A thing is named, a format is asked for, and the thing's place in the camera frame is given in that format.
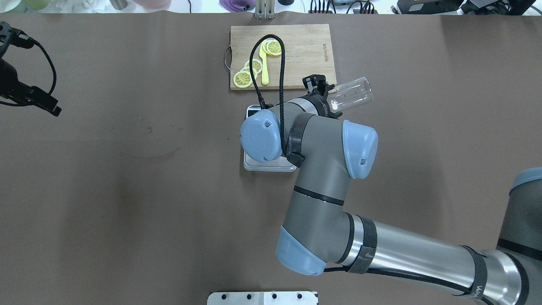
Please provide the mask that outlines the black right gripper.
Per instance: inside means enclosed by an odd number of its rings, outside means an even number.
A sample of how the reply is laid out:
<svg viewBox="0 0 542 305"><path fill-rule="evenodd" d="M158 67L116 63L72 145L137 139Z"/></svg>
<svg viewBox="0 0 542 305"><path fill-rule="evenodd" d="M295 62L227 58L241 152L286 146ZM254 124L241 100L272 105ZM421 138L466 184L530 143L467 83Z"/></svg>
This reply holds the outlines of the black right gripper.
<svg viewBox="0 0 542 305"><path fill-rule="evenodd" d="M317 110L318 116L339 119L343 116L343 112L331 110L331 105L327 101L330 88L333 89L334 85L330 86L328 83L318 83L316 88L311 92L311 103Z"/></svg>

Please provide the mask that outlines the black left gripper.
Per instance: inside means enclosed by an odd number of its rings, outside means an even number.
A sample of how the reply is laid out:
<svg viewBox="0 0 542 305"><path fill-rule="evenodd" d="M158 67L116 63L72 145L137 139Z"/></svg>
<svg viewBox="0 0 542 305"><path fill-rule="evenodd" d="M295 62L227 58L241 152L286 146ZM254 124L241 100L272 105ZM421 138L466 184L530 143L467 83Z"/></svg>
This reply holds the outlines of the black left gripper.
<svg viewBox="0 0 542 305"><path fill-rule="evenodd" d="M0 101L7 106L33 105L53 116L59 116L62 108L57 106L58 100L38 87L30 87L19 81L16 69L5 60L0 60L0 96L14 103Z"/></svg>

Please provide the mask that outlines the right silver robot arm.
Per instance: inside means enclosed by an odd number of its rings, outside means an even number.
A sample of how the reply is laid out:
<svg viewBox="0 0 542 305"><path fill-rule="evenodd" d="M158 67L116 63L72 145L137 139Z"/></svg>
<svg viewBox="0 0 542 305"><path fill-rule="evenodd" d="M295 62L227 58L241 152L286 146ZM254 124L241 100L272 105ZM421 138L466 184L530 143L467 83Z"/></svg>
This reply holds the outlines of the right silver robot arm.
<svg viewBox="0 0 542 305"><path fill-rule="evenodd" d="M367 85L307 85L300 98L266 104L241 127L245 153L286 158L299 168L276 255L294 272L374 274L441 288L485 305L541 303L541 168L517 174L495 250L425 237L343 210L350 182L366 178L377 154L374 128L339 120L351 103L371 100Z"/></svg>

